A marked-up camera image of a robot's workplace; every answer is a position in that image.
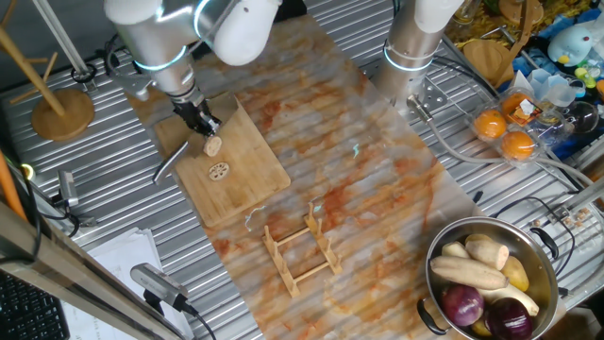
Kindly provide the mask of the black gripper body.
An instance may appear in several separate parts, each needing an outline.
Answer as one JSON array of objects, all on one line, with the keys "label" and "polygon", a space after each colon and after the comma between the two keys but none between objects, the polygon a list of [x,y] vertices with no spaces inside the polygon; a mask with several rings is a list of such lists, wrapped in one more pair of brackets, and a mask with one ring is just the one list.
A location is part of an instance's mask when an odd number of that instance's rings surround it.
[{"label": "black gripper body", "polygon": [[205,130],[214,136],[217,134],[221,120],[211,114],[208,101],[201,96],[195,100],[173,98],[174,113],[180,116],[187,127],[199,134],[199,130]]}]

